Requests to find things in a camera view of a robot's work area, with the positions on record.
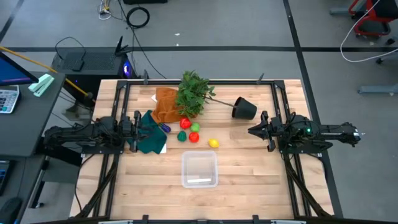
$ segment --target black plant pot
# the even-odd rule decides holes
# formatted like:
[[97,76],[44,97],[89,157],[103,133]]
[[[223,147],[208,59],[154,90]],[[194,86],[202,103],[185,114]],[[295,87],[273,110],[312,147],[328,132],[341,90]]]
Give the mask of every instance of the black plant pot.
[[257,106],[239,97],[232,110],[232,117],[237,119],[253,119],[257,113]]

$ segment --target gray floor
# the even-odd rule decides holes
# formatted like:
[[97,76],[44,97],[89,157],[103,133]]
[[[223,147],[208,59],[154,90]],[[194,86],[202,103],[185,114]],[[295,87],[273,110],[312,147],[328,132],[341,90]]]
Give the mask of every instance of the gray floor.
[[[354,22],[349,17],[328,13],[330,7],[344,6],[343,0],[290,0],[290,6],[302,47],[339,47]],[[125,43],[132,34],[119,20],[98,19],[99,0],[25,0],[5,38],[5,47],[54,47],[66,36],[76,37],[87,47],[115,46],[120,35]],[[16,0],[0,1],[2,27]],[[143,46],[273,46],[292,47],[293,41],[282,1],[275,0],[170,0],[167,4],[143,5],[151,13],[147,27],[137,36]],[[111,11],[120,17],[115,1]],[[137,14],[139,23],[142,15]],[[398,23],[391,24],[398,29]],[[379,41],[358,40],[353,34],[347,47],[379,47]],[[76,46],[72,41],[61,46]],[[24,55],[50,65],[54,52],[23,52]],[[350,53],[349,58],[365,58],[377,53]],[[196,70],[208,78],[302,78],[295,52],[270,51],[192,51],[147,52],[152,63],[169,78],[179,78],[184,70]],[[28,70],[43,68],[13,57]],[[137,71],[148,70],[159,77],[143,54],[136,52]],[[338,144],[329,150],[343,214],[346,218],[398,221],[398,154],[396,138],[397,97],[359,95],[361,85],[398,82],[395,60],[376,65],[373,60],[349,63],[340,53],[304,52],[308,74],[322,123],[350,121],[362,133],[356,148]],[[58,99],[54,113],[70,105]],[[51,117],[49,126],[67,126]],[[64,219],[73,200],[71,184],[45,186],[40,201],[45,208],[28,210],[24,223]]]

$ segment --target purple eggplant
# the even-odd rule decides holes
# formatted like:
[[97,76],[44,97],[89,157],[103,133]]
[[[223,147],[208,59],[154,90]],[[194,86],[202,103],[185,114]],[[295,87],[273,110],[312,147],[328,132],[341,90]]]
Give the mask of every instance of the purple eggplant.
[[166,133],[169,133],[172,131],[172,129],[164,123],[160,123],[159,126]]

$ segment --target wooden table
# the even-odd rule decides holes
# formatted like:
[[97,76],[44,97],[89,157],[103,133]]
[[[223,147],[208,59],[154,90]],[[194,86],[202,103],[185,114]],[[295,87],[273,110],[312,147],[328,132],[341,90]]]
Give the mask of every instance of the wooden table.
[[[116,82],[101,82],[94,119],[110,116]],[[285,80],[285,85],[291,112],[309,117],[301,81]],[[142,115],[147,110],[153,110],[155,102],[151,96],[157,87],[132,86],[127,115],[133,117],[135,110]],[[270,117],[275,116],[271,88],[269,85],[217,85],[215,93],[216,99],[232,104],[237,97],[244,97],[257,106],[256,117],[252,121],[232,119],[232,108],[211,101],[205,105],[203,115],[194,119],[201,125],[198,143],[178,142],[180,128],[174,123],[170,124],[172,132],[167,135],[165,154],[131,153],[126,146],[119,161],[112,219],[141,219],[145,214],[150,219],[161,220],[251,219],[252,215],[259,215],[260,219],[293,218],[280,153],[278,150],[268,152],[267,141],[247,133],[249,127],[260,123],[262,110],[267,110]],[[123,95],[122,92],[120,102],[123,102]],[[121,105],[117,113],[118,120]],[[185,151],[212,150],[207,143],[210,138],[220,142],[220,147],[214,149],[218,157],[218,186],[185,189],[181,183],[181,155]],[[97,188],[102,158],[102,155],[95,155],[81,168],[77,194],[83,206]],[[333,213],[321,162],[308,155],[301,155],[301,162],[307,188],[328,213]],[[303,215],[297,187],[296,194],[300,214]],[[74,201],[71,215],[78,212]]]

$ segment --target yellow lemon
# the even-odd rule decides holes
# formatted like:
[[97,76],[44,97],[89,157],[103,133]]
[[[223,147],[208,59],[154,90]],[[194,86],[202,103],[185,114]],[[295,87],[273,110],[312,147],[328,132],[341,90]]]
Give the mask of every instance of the yellow lemon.
[[215,139],[209,139],[209,146],[216,148],[216,147],[220,146],[220,144],[218,144],[218,141]]

